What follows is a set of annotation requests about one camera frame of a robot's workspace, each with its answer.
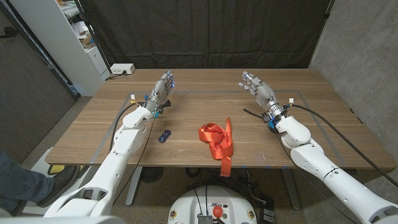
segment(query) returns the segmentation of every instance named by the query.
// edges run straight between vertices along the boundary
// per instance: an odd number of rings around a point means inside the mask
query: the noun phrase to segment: orange ribbon
[[[231,158],[233,153],[232,129],[229,118],[226,119],[225,131],[214,123],[203,125],[199,130],[199,139],[209,143],[213,159],[221,159],[220,176],[229,177],[231,173]]]

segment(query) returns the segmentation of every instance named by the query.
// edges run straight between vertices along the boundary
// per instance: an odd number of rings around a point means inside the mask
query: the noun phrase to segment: small blue object
[[[268,121],[268,126],[269,126],[270,128],[275,128],[274,123],[272,122],[272,120],[271,120],[271,121]]]
[[[158,138],[160,143],[166,142],[167,138],[172,134],[171,131],[165,130],[163,134]]]

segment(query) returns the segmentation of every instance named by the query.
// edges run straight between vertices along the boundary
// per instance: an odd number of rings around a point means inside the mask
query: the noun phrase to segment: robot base
[[[225,187],[208,185],[207,204],[206,186],[198,187],[196,192],[199,199],[195,191],[190,190],[174,202],[170,209],[168,224],[213,223],[213,219],[216,219],[213,209],[216,206],[220,206],[222,209],[220,220],[223,223],[257,223],[252,205],[235,191]],[[199,222],[198,217],[200,215],[206,216],[206,211],[208,211],[209,216],[212,216],[211,222]]]

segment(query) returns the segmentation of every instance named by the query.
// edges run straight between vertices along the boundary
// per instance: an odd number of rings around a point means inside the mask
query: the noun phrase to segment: black curtain
[[[109,63],[307,68],[329,0],[83,0]]]

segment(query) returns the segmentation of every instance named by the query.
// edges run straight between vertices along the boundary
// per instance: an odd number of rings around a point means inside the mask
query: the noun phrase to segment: red button
[[[215,206],[213,208],[213,215],[216,218],[221,218],[223,216],[223,209],[220,206]]]

